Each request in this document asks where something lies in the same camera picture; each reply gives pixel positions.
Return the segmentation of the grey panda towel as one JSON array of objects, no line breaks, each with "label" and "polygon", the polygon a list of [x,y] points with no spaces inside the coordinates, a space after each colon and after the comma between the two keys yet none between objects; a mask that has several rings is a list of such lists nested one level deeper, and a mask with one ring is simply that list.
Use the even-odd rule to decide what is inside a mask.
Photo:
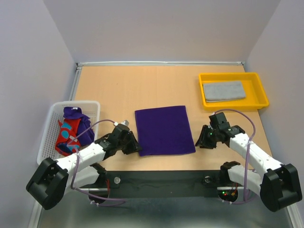
[{"label": "grey panda towel", "polygon": [[203,83],[202,85],[207,102],[235,101],[246,98],[241,81]]}]

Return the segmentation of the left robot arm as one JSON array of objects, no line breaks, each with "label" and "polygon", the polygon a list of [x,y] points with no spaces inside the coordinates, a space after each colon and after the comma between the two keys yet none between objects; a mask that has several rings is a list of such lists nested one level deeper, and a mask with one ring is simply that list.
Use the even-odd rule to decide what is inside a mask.
[{"label": "left robot arm", "polygon": [[67,157],[45,158],[26,185],[26,191],[45,209],[55,207],[71,190],[93,184],[105,184],[105,174],[99,162],[117,151],[131,154],[142,150],[128,126],[119,123],[113,131],[89,146]]}]

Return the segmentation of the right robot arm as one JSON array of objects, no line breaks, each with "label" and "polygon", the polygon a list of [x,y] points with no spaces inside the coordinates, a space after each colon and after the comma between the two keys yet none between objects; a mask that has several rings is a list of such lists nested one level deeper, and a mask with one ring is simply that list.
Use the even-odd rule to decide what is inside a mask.
[{"label": "right robot arm", "polygon": [[245,159],[244,166],[232,161],[220,167],[218,179],[221,185],[242,185],[244,190],[259,196],[272,212],[303,199],[296,167],[274,159],[254,143],[255,127],[252,135],[248,136],[240,126],[230,125],[223,110],[214,112],[209,120],[209,124],[202,127],[195,145],[203,149],[215,149],[220,142]]}]

